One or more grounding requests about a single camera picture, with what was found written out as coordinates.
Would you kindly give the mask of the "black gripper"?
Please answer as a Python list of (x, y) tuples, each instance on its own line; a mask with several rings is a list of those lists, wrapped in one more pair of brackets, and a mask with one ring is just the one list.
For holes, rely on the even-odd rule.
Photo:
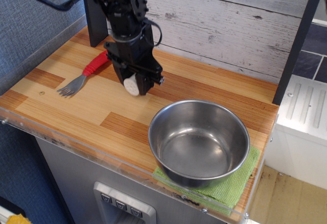
[(104, 43), (120, 83), (124, 85), (126, 79), (136, 74), (136, 84), (141, 96), (146, 95), (155, 83), (162, 85), (165, 80), (161, 75), (162, 67), (153, 56), (154, 47), (150, 24), (143, 25), (140, 34), (132, 40), (116, 38), (114, 42)]

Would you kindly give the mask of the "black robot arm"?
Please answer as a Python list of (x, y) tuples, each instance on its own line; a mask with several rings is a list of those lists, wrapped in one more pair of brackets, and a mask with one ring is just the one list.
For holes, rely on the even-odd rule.
[(161, 65), (153, 56), (152, 27), (146, 18), (146, 0), (96, 0), (111, 26), (112, 43), (105, 43), (108, 59), (125, 89), (134, 96), (145, 95), (154, 84), (164, 81)]

